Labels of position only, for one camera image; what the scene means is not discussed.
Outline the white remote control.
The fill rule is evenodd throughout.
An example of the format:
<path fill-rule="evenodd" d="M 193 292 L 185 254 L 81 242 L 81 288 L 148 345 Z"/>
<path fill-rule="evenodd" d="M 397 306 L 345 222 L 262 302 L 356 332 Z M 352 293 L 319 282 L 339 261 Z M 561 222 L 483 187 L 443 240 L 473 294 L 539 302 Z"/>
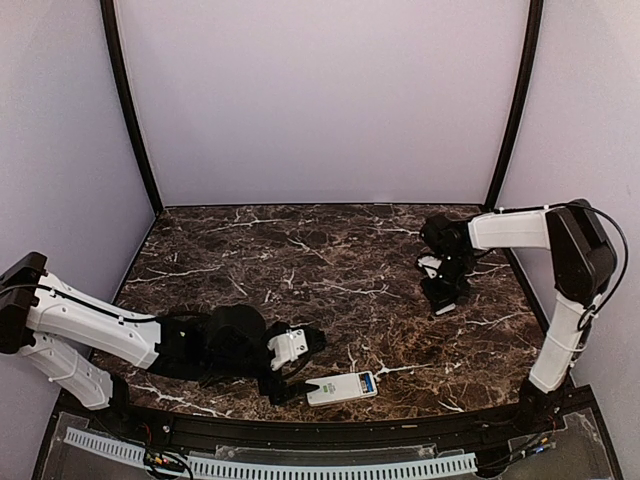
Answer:
<path fill-rule="evenodd" d="M 375 391 L 363 394 L 359 376 L 366 374 L 372 377 Z M 375 378 L 370 371 L 310 379 L 307 382 L 320 386 L 318 391 L 306 395 L 307 403 L 312 407 L 370 398 L 378 394 Z"/>

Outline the blue battery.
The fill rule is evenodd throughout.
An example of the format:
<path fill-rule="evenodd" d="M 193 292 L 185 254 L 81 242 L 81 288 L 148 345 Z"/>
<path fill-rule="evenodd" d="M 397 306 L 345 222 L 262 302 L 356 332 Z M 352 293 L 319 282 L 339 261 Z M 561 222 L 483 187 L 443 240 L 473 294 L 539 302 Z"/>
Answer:
<path fill-rule="evenodd" d="M 372 380 L 372 377 L 369 374 L 366 374 L 364 376 L 364 383 L 365 383 L 367 393 L 371 393 L 375 391 L 374 381 Z"/>

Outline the white battery compartment cover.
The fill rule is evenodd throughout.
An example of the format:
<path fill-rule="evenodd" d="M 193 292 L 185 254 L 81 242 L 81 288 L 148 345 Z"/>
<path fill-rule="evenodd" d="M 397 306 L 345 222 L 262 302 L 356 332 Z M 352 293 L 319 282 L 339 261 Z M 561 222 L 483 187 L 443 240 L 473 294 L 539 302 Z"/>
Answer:
<path fill-rule="evenodd" d="M 447 305 L 447 306 L 445 306 L 445 307 L 442 307 L 442 308 L 440 308 L 439 310 L 437 310 L 437 311 L 434 313 L 434 315 L 435 315 L 435 316 L 444 315 L 444 314 L 446 314 L 446 313 L 451 312 L 452 310 L 454 310 L 454 309 L 455 309 L 455 307 L 456 307 L 456 304 L 454 304 L 454 303 L 449 304 L 449 305 Z"/>

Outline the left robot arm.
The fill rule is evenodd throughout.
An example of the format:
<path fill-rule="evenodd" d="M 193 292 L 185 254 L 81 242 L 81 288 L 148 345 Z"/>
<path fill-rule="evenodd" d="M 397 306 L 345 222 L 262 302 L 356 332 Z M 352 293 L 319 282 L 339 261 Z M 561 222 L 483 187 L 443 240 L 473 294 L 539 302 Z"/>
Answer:
<path fill-rule="evenodd" d="M 46 256 L 30 252 L 1 275 L 1 351 L 30 361 L 51 383 L 74 395 L 120 436 L 141 427 L 128 404 L 128 385 L 92 365 L 76 344 L 106 352 L 165 378 L 206 384 L 251 378 L 273 405 L 318 391 L 292 382 L 326 346 L 310 326 L 267 325 L 255 308 L 236 304 L 212 312 L 144 315 L 116 307 L 70 287 L 46 269 Z"/>

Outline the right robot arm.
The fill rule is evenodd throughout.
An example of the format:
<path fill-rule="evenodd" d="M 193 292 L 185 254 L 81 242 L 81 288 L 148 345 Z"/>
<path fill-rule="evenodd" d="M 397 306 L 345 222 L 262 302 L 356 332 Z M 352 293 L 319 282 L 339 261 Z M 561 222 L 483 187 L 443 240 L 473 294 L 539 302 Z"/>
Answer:
<path fill-rule="evenodd" d="M 536 393 L 559 389 L 584 351 L 593 321 L 619 288 L 629 252 L 616 251 L 606 229 L 618 223 L 586 199 L 496 209 L 463 220 L 426 219 L 419 237 L 420 286 L 433 314 L 467 296 L 481 256 L 497 249 L 545 250 L 550 255 L 555 305 L 540 353 L 525 382 Z"/>

